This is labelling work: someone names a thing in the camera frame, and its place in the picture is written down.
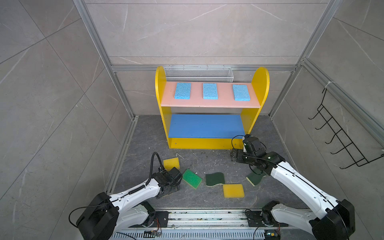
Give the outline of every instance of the hook rack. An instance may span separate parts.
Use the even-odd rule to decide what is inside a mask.
[[[352,160],[353,160],[354,163],[352,163],[351,165],[349,165],[349,166],[347,166],[347,167],[340,167],[340,169],[346,169],[346,168],[349,168],[350,166],[353,166],[353,165],[356,165],[356,166],[358,166],[358,167],[361,167],[361,166],[364,166],[365,164],[371,163],[371,162],[373,162],[373,161],[375,161],[375,160],[377,160],[377,159],[379,159],[379,158],[384,157],[384,154],[381,154],[379,157],[377,157],[377,158],[375,158],[375,159],[373,159],[373,160],[371,160],[371,161],[368,161],[368,160],[366,159],[366,157],[362,154],[362,152],[360,151],[360,149],[356,146],[356,144],[352,141],[352,139],[348,136],[348,134],[344,131],[344,129],[340,126],[340,124],[336,121],[336,119],[331,115],[331,113],[330,113],[330,112],[325,108],[325,106],[323,105],[323,101],[324,101],[324,97],[325,97],[326,92],[327,92],[327,89],[324,88],[323,91],[321,92],[321,93],[324,93],[324,95],[323,95],[323,99],[321,100],[321,104],[320,104],[320,106],[317,108],[317,113],[316,113],[316,115],[315,115],[313,118],[308,118],[308,119],[312,120],[312,119],[314,119],[318,114],[320,114],[320,115],[322,116],[322,118],[325,120],[325,123],[324,123],[320,128],[315,128],[315,129],[316,129],[316,130],[320,130],[320,129],[322,129],[325,125],[328,125],[329,128],[333,131],[333,137],[332,137],[332,139],[331,139],[329,142],[325,142],[325,143],[326,143],[326,144],[330,144],[330,143],[333,141],[333,139],[336,137],[337,139],[339,139],[339,141],[341,142],[341,144],[342,144],[342,146],[343,146],[342,149],[340,149],[339,151],[334,152],[334,153],[331,152],[331,154],[337,154],[337,153],[339,153],[339,152],[341,152],[342,150],[345,149],[345,150],[348,152],[349,156],[352,158]],[[326,112],[329,114],[329,116],[331,116],[328,120],[327,120],[327,119],[324,117],[324,115],[321,113],[322,110],[326,111]],[[336,131],[332,128],[332,126],[329,124],[329,121],[331,121],[332,119],[335,121],[335,123],[336,123],[336,124],[339,126],[339,128],[340,128],[340,130],[337,131],[337,132],[336,132]],[[344,134],[347,136],[348,140],[350,141],[347,145],[346,145],[346,144],[339,138],[338,134],[339,134],[340,132],[344,133]],[[352,156],[352,154],[350,153],[350,151],[347,149],[347,147],[348,147],[348,146],[351,146],[351,145],[352,145],[352,147],[356,148],[357,151],[361,154],[362,159],[360,159],[360,160],[358,160],[358,161],[355,160],[355,158]]]

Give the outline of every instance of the metal basket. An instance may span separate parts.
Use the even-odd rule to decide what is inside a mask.
[[[167,81],[173,82],[233,82],[233,72],[225,66],[164,67]]]

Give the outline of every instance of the blue sponge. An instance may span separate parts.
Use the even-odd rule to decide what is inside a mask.
[[[203,83],[203,98],[218,99],[216,83]]]
[[[191,83],[177,83],[175,99],[189,99],[191,93]]]
[[[248,88],[246,85],[232,85],[233,94],[235,95],[235,101],[250,101]]]

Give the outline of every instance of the dark green scouring pad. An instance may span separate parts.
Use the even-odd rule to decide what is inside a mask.
[[[208,187],[213,187],[218,184],[225,184],[224,173],[215,172],[212,174],[205,175],[205,185]]]
[[[262,178],[265,177],[266,174],[265,172],[262,172],[261,175],[257,175],[255,174],[254,172],[251,172],[248,176],[247,176],[247,180],[253,185],[253,186],[256,186],[257,184],[259,184],[261,181],[262,181]]]
[[[186,181],[186,183],[188,183],[194,189],[196,189],[199,186],[199,184],[201,183],[201,181],[203,181],[203,179],[201,177],[199,177],[198,175],[194,174],[189,169],[187,169],[183,173],[183,180]]]

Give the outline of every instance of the gray floor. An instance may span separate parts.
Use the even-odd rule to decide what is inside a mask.
[[[251,134],[266,145],[267,151],[275,151],[288,159],[268,116],[258,117]],[[169,149],[161,117],[153,115],[139,117],[127,157],[115,186],[115,193],[147,179],[151,155],[154,151],[159,153],[161,159],[176,157],[176,153],[178,153],[180,171],[183,173],[189,168],[203,179],[196,190],[182,181],[180,191],[161,199],[149,199],[149,203],[155,208],[260,208],[271,200],[277,200],[290,207],[308,208],[287,187],[270,176],[264,177],[259,185],[253,187],[245,178],[251,172],[249,167],[245,164],[231,162],[230,150]],[[159,163],[158,161],[154,163],[154,170],[157,170]],[[214,172],[224,173],[226,183],[243,184],[245,197],[225,199],[221,185],[207,187],[205,174]],[[312,235],[302,230],[281,230],[281,234],[282,239],[286,240],[314,239]]]

